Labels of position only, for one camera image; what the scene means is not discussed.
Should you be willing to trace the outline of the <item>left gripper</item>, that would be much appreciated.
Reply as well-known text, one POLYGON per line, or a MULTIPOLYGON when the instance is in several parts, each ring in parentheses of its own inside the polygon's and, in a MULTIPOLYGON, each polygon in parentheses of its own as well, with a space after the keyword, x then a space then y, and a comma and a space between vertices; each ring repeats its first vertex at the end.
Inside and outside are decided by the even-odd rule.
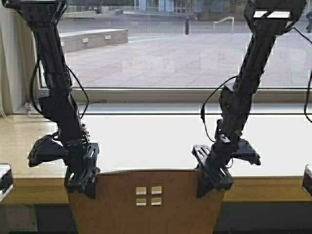
POLYGON ((97 167, 99 153, 98 143, 82 140, 65 142, 67 155, 64 158, 67 166, 64 186, 69 193, 84 193, 90 199, 96 199, 97 167))

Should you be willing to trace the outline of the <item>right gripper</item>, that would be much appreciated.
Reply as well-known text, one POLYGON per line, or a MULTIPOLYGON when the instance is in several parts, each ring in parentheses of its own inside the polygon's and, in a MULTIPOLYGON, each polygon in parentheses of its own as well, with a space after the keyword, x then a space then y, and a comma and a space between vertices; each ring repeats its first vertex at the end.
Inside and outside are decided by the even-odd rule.
POLYGON ((192 154, 198 161, 199 176, 197 180, 197 198, 203 198, 213 189, 229 191, 234 183, 227 165, 233 158, 232 153, 238 149, 238 138, 230 140, 218 136, 212 146, 197 144, 192 154))

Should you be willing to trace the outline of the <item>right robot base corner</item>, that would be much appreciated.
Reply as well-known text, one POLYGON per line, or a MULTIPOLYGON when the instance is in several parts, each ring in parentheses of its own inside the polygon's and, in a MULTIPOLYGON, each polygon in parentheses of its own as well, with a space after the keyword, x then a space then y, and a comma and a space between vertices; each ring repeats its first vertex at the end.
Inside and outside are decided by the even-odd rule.
POLYGON ((308 164, 305 167, 303 181, 302 181, 302 188, 309 196, 312 196, 312 165, 311 164, 308 164))

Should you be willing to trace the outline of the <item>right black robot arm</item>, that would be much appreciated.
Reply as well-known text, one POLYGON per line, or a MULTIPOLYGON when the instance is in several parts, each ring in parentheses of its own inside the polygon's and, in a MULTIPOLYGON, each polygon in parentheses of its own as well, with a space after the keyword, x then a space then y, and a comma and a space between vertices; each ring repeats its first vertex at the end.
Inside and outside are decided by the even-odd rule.
POLYGON ((213 190, 228 191, 232 188, 234 178, 228 169, 232 159, 260 165, 259 154, 242 138, 242 131, 276 39, 293 29, 306 4, 304 0, 246 2, 244 18, 252 33, 246 55, 239 73, 220 85, 221 116, 216 122, 213 144, 196 144, 192 149, 201 171, 197 184, 198 198, 213 190))

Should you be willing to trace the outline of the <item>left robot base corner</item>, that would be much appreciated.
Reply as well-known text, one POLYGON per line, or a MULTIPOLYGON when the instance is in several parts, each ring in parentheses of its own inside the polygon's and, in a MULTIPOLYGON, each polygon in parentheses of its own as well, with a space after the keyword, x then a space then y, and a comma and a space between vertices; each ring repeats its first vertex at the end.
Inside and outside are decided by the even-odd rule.
POLYGON ((0 164, 0 201, 2 202, 14 187, 12 168, 10 164, 0 164))

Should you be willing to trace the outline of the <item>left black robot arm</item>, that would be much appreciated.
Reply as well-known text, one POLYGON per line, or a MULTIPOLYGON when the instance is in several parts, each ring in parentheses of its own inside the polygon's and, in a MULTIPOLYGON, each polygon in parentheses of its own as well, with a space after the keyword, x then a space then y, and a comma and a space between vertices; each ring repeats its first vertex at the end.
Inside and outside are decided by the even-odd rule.
POLYGON ((73 72, 67 66, 58 22, 67 8, 64 0, 4 0, 5 8, 16 11, 35 38, 36 66, 44 69, 47 92, 40 94, 36 110, 58 129, 38 139, 28 155, 29 167, 61 159, 66 165, 64 186, 69 193, 96 196, 99 146, 89 140, 81 114, 71 93, 73 72))

